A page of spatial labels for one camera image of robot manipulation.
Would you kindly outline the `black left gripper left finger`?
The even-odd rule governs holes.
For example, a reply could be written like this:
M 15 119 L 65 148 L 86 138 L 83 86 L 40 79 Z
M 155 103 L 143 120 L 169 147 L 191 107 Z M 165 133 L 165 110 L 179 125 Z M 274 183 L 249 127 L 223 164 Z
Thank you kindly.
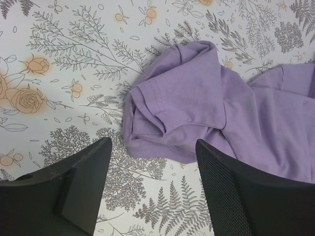
M 111 139 L 101 138 L 48 167 L 2 180 L 1 235 L 93 235 L 111 151 Z

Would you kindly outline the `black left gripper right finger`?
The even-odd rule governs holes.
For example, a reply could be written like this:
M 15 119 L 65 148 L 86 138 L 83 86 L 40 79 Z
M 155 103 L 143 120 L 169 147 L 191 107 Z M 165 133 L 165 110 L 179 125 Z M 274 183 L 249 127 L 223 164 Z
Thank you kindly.
M 266 173 L 201 139 L 195 149 L 215 235 L 314 235 L 312 183 Z

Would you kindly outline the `purple t shirt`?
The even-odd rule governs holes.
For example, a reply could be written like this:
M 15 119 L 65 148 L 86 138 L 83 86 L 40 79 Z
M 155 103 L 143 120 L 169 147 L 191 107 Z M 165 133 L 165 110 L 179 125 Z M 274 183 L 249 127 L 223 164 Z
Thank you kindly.
M 202 139 L 270 174 L 315 181 L 315 66 L 285 64 L 247 84 L 209 41 L 174 44 L 133 84 L 123 136 L 131 157 L 196 161 Z

